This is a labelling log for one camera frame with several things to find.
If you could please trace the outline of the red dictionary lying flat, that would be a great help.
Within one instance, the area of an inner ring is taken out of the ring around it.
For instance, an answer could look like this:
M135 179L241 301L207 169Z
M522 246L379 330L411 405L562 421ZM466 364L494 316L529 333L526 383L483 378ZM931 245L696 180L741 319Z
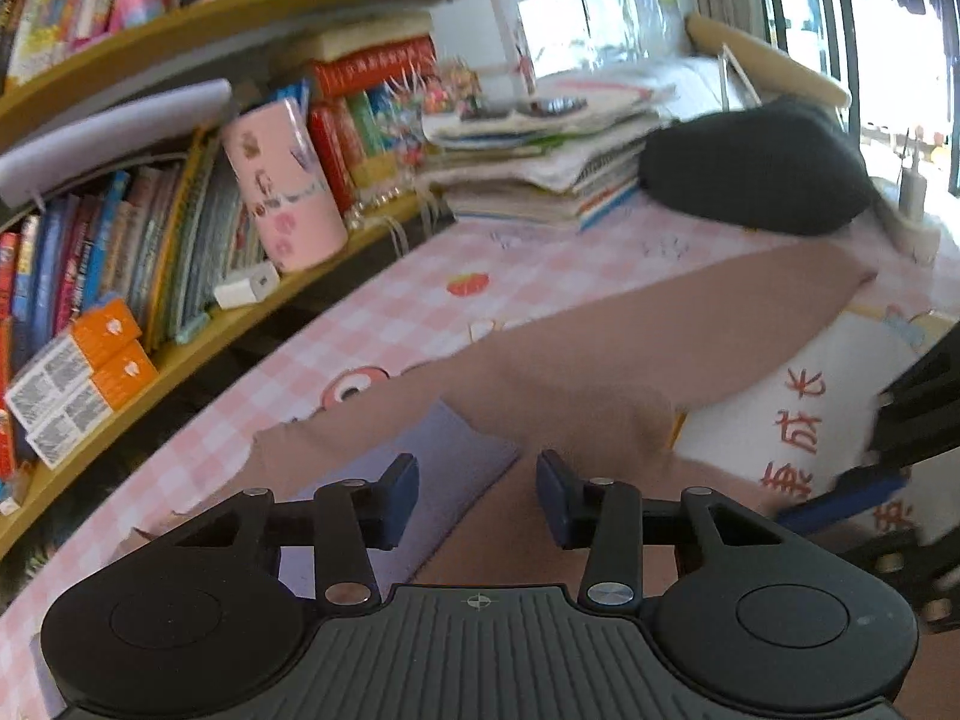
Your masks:
M418 36L361 49L333 62L313 60L308 64L306 76L313 83L314 96L334 99L400 80L404 75L430 73L434 60L433 39Z

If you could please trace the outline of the orange white box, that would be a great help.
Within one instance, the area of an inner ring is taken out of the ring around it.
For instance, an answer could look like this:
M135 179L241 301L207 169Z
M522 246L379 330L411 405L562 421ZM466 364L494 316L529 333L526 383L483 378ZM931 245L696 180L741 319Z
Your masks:
M73 450L158 377L139 340L133 340L60 398L26 440L47 468L59 468Z
M25 431L32 431L76 387L142 336L122 298L104 302L70 322L32 356L5 390L5 405Z

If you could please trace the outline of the row of colourful books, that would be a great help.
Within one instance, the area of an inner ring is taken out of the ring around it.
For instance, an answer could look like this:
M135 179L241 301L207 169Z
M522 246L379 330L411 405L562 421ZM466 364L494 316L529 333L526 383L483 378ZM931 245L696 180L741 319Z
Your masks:
M192 340L215 286L263 259L216 130L108 164L3 215L3 408L14 419L5 405L14 376L110 294L156 351Z

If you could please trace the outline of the stack of notebooks and papers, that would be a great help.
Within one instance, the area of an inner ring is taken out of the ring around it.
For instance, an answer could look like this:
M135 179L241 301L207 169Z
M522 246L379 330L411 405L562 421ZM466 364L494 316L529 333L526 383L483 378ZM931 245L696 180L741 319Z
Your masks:
M586 107L514 148L439 154L416 176L418 195L444 203L459 221L583 231L635 192L647 135L715 112L721 102L715 67L693 60L567 71L539 89Z

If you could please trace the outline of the pink and purple sweater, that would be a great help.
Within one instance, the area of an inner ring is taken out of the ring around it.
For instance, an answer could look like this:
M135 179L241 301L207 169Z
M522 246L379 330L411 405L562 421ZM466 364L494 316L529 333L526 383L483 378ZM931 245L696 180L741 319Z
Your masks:
M535 460L555 450L583 476L649 497L709 486L755 511L782 495L669 449L679 411L713 405L789 361L875 277L836 245L801 242L500 330L342 405L268 427L217 504L245 488L290 499L358 475L364 454L405 452L436 406L466 437L431 429L418 450L420 500L382 582L576 585L584 557L551 541Z

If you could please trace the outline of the upper orange white box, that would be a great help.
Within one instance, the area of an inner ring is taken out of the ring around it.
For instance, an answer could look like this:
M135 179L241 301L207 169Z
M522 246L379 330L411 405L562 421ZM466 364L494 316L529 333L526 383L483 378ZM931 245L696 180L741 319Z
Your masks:
M32 431L76 387L142 336L122 298L104 302L70 322L32 356L5 390L5 405L25 431Z

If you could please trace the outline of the colourful bead decoration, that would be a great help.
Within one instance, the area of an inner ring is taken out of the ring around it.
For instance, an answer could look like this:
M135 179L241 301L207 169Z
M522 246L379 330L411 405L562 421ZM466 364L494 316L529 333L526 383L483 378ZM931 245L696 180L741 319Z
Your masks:
M391 86L399 103L421 115L464 114L483 98L480 78L462 59L405 68Z

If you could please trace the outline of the pink printed table mat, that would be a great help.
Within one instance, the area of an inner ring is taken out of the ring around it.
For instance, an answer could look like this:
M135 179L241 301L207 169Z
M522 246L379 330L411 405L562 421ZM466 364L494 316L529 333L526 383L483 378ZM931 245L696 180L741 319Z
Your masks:
M53 600L153 535L208 507L268 427L342 405L500 330L726 260L823 241L875 271L822 332L740 394L672 422L669 449L782 495L822 493L856 460L875 399L916 358L919 317L958 307L958 236L932 265L898 254L872 215L829 238L747 231L635 197L579 234L459 223L317 317L207 406L55 551L2 617L2 712L47 718L59 694L37 674Z

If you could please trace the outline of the lower orange white box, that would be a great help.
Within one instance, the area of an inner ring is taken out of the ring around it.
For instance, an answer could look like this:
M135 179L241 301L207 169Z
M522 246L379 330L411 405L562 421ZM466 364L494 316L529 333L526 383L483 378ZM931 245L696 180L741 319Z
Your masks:
M73 450L158 377L139 340L133 340L60 398L26 440L47 468L59 468Z

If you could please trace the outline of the pink cartoon cylinder container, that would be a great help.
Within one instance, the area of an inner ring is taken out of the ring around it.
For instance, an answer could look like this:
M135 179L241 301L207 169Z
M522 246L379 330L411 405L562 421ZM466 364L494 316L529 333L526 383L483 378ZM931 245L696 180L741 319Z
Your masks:
M280 273L309 270L347 245L347 226L293 99L240 115L224 127L223 149Z

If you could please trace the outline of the wooden bookshelf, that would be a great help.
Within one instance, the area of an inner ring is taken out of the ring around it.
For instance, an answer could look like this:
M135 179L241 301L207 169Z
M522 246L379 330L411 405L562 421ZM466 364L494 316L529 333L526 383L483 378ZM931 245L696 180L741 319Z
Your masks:
M265 49L280 39L295 36L313 26L332 26L350 16L407 13L434 5L441 0L215 0L163 16L149 25L132 29L93 49L89 57L73 57L50 82L34 83L16 94L3 112L13 115L28 103L39 103L49 94L62 91L68 83L94 88L96 73L104 71L110 81L120 83L142 75L149 67L171 68L185 62L192 70L205 70L220 60L236 59L244 52ZM228 78L213 78L203 83L181 86L151 99L130 103L130 110L143 114L152 104L160 106L163 120L155 132L133 140L130 153L119 158L101 158L83 167L41 193L11 216L11 226L36 221L39 226L60 227L60 244L70 244L73 220L80 211L67 203L67 190L96 185L94 198L107 200L114 177L133 184L147 167L155 169L156 181L146 210L137 218L116 221L117 231L137 231L139 240L119 254L112 254L98 236L83 238L80 254L59 250L52 266L43 264L44 241L34 241L31 276L40 280L50 275L47 289L37 289L32 298L21 298L14 289L5 289L5 315L2 319L2 374L5 380L34 380L44 371L43 350L32 341L32 319L37 314L65 316L70 327L82 327L82 314L62 294L65 268L78 266L80 284L99 281L104 270L117 268L133 280L133 293L145 300L143 309L133 304L124 307L126 316L137 322L140 348L160 366L160 372L143 390L133 395L119 411L110 413L91 427L83 437L62 442L47 436L47 445L57 455L44 460L36 450L21 452L25 442L21 424L11 411L2 415L2 548L11 551L44 512L70 488L78 476L103 455L117 437L143 418L146 411L192 376L208 358L226 348L263 317L301 291L306 284L322 277L324 270L314 266L306 275L286 280L280 291L263 307L251 307L228 317L212 307L206 311L210 322L199 338L179 346L167 324L178 310L179 296L190 289L192 270L205 262L195 224L208 205L206 176L215 165L220 145L218 135L229 109L241 97L238 85Z

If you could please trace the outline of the white power adapter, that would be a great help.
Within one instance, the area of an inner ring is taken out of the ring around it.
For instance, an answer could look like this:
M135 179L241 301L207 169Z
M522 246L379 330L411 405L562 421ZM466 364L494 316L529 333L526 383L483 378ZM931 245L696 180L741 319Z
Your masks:
M280 273L272 262L231 271L213 289L213 298L220 309L231 310L259 304L277 291Z

